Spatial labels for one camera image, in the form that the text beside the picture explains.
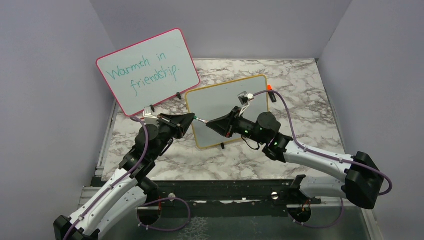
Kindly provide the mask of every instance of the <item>marble table top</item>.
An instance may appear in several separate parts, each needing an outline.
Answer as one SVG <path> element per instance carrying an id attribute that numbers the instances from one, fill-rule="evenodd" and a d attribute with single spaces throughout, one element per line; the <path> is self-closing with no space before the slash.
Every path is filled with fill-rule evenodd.
<path id="1" fill-rule="evenodd" d="M 264 74 L 268 84 L 283 95 L 300 142 L 323 150 L 344 153 L 334 116 L 314 59 L 288 60 L 195 60 L 201 82 L 197 88 Z M 281 123 L 280 132 L 291 136 L 287 114 L 278 99 L 269 109 Z M 172 98 L 155 106 L 156 114 L 187 113 L 184 99 Z M 107 181 L 124 155 L 134 145 L 140 123 L 117 112 L 106 154 L 102 180 Z M 156 160 L 148 177 L 158 180 L 256 180 L 294 179 L 297 175 L 324 176 L 324 173 L 291 163 L 269 160 L 261 150 L 250 149 L 242 140 L 198 149 L 190 128 L 183 139 L 175 140 Z"/>

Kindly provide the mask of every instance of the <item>gray partition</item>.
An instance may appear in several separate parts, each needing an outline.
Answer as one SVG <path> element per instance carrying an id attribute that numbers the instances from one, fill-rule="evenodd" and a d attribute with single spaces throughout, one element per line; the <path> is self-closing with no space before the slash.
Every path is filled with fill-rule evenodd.
<path id="1" fill-rule="evenodd" d="M 197 117 L 209 121 L 229 114 L 235 106 L 241 107 L 237 97 L 240 93 L 246 91 L 254 94 L 266 89 L 267 77 L 256 75 L 190 90 L 185 95 L 185 101 L 190 113 L 195 113 Z M 259 114 L 267 111 L 268 96 L 261 94 L 250 103 L 250 107 L 243 116 L 255 122 Z M 194 121 L 192 127 L 198 148 L 207 148 L 240 139 L 239 134 L 234 134 L 232 138 L 220 136 L 199 121 Z"/>

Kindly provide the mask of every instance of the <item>word warmth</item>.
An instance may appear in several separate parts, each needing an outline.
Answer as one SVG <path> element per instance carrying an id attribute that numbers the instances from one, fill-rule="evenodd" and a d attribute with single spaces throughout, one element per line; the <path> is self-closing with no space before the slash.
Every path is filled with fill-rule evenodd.
<path id="1" fill-rule="evenodd" d="M 106 71 L 106 73 L 109 74 L 109 76 L 111 76 L 115 80 L 116 77 L 125 76 L 132 73 L 135 70 L 141 69 L 142 67 L 150 66 L 149 60 L 145 59 L 144 56 L 142 56 L 142 58 L 143 60 L 140 60 L 140 62 L 137 64 L 134 64 L 125 68 L 120 68 L 119 66 L 117 66 L 116 71 L 112 70 L 112 74 L 109 73 L 108 71 Z"/>

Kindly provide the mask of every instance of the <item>marker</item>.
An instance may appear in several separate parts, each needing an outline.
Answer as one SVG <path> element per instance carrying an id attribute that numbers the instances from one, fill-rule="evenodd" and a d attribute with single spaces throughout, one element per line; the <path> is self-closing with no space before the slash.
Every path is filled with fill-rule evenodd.
<path id="1" fill-rule="evenodd" d="M 271 87 L 271 85 L 267 86 L 268 90 L 272 90 L 273 88 Z M 271 102 L 276 103 L 277 102 L 277 98 L 276 95 L 273 92 L 268 92 L 269 98 L 271 99 Z"/>

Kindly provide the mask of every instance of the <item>purple cable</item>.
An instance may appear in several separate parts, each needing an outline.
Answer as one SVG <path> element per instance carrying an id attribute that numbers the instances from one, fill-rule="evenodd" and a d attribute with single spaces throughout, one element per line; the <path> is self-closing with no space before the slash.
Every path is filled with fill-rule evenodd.
<path id="1" fill-rule="evenodd" d="M 140 223 L 140 226 L 143 226 L 143 227 L 145 227 L 147 229 L 153 229 L 153 230 L 161 231 L 161 232 L 175 232 L 175 231 L 178 231 L 178 230 L 181 230 L 181 229 L 185 228 L 190 223 L 190 219 L 191 219 L 191 215 L 192 215 L 192 212 L 190 210 L 190 206 L 189 206 L 189 204 L 186 201 L 182 200 L 181 198 L 178 198 L 178 197 L 166 197 L 166 198 L 162 198 L 162 199 L 158 199 L 158 200 L 154 200 L 154 201 L 145 203 L 145 204 L 143 204 L 143 207 L 149 206 L 149 205 L 152 205 L 152 204 L 155 204 L 155 203 L 158 203 L 158 202 L 166 201 L 166 200 L 177 200 L 177 201 L 180 201 L 183 204 L 185 204 L 185 206 L 187 207 L 187 210 L 188 210 L 187 221 L 185 221 L 185 223 L 183 225 L 181 225 L 181 226 L 179 226 L 177 228 L 163 229 L 163 228 L 157 228 L 157 227 L 150 226 L 150 225 L 144 225 L 142 223 L 142 221 L 140 220 L 139 215 L 137 215 L 137 219 L 138 219 L 138 222 Z"/>
<path id="2" fill-rule="evenodd" d="M 296 221 L 292 217 L 292 215 L 289 214 L 288 216 L 293 220 L 293 222 L 295 224 L 301 225 L 302 227 L 307 227 L 307 228 L 310 228 L 310 229 L 327 229 L 327 228 L 331 228 L 332 226 L 334 226 L 334 225 L 336 225 L 336 224 L 338 224 L 340 222 L 340 220 L 342 219 L 343 214 L 345 213 L 345 208 L 344 208 L 345 207 L 345 204 L 343 203 L 343 199 L 340 198 L 340 201 L 341 201 L 341 212 L 340 212 L 340 215 L 338 216 L 338 218 L 333 223 L 330 223 L 328 225 L 314 226 L 314 225 L 309 225 L 309 224 L 306 224 L 306 223 L 303 223 L 302 224 L 301 222 Z"/>
<path id="3" fill-rule="evenodd" d="M 120 181 L 122 181 L 122 179 L 124 179 L 125 177 L 127 177 L 128 175 L 132 174 L 137 167 L 142 163 L 143 159 L 146 156 L 147 153 L 147 149 L 149 147 L 149 132 L 146 128 L 145 123 L 138 117 L 136 116 L 131 116 L 130 117 L 131 120 L 133 120 L 134 122 L 139 122 L 141 123 L 141 126 L 144 129 L 145 132 L 145 145 L 144 145 L 144 150 L 143 153 L 141 154 L 140 159 L 138 160 L 138 162 L 124 175 L 122 175 L 120 178 L 118 178 L 116 181 L 114 181 L 112 184 L 110 184 L 110 186 L 115 187 L 117 184 L 120 183 Z M 91 204 L 90 206 L 87 207 L 87 209 L 80 215 L 82 218 L 84 218 L 87 213 L 100 201 L 100 199 L 103 198 L 103 196 L 105 196 L 106 193 L 109 192 L 109 190 L 111 190 L 111 188 L 106 188 Z M 72 224 L 72 226 L 68 229 L 68 231 L 65 234 L 65 237 L 63 238 L 63 240 L 67 240 L 69 235 L 71 234 L 72 229 L 74 229 L 74 227 L 80 222 L 80 219 L 75 220 L 75 222 Z"/>
<path id="4" fill-rule="evenodd" d="M 299 148 L 305 150 L 305 147 L 298 142 L 298 139 L 297 139 L 296 134 L 295 134 L 295 129 L 293 128 L 293 122 L 292 122 L 292 117 L 291 117 L 290 112 L 289 112 L 289 107 L 287 106 L 286 101 L 284 101 L 283 96 L 281 96 L 281 94 L 279 92 L 274 91 L 274 90 L 260 91 L 260 92 L 257 92 L 255 94 L 253 94 L 253 96 L 257 96 L 259 94 L 263 94 L 263 93 L 267 93 L 267 92 L 271 92 L 271 93 L 277 94 L 279 96 L 279 98 L 281 99 L 282 104 L 284 104 L 285 111 L 287 112 L 288 123 L 290 124 L 290 129 L 291 129 L 291 134 L 293 135 L 293 140 L 296 143 L 296 145 L 299 146 Z M 310 153 L 315 154 L 315 155 L 318 155 L 318 156 L 321 156 L 321 157 L 324 157 L 324 158 L 327 158 L 327 159 L 330 159 L 330 160 L 334 160 L 334 161 L 337 161 L 337 162 L 340 161 L 340 159 L 337 158 L 337 157 L 330 156 L 330 155 L 327 155 L 325 153 L 321 153 L 321 152 L 318 152 L 318 151 L 315 151 L 315 150 L 311 150 L 309 148 L 306 149 L 305 151 L 306 152 L 310 152 Z M 352 164 L 352 165 L 356 165 L 356 166 L 362 167 L 362 168 L 367 169 L 367 170 L 369 170 L 369 171 L 371 171 L 373 173 L 376 173 L 376 174 L 382 176 L 384 179 L 386 179 L 387 180 L 387 183 L 388 183 L 388 188 L 387 188 L 386 191 L 380 192 L 378 194 L 379 196 L 386 195 L 386 194 L 390 193 L 390 191 L 392 191 L 392 189 L 393 189 L 392 180 L 390 180 L 390 178 L 386 174 L 382 173 L 381 171 L 376 170 L 376 169 L 374 169 L 374 168 L 372 168 L 370 166 L 367 166 L 365 164 L 352 161 L 352 160 L 343 159 L 341 162 L 342 163 L 347 163 L 347 164 Z"/>

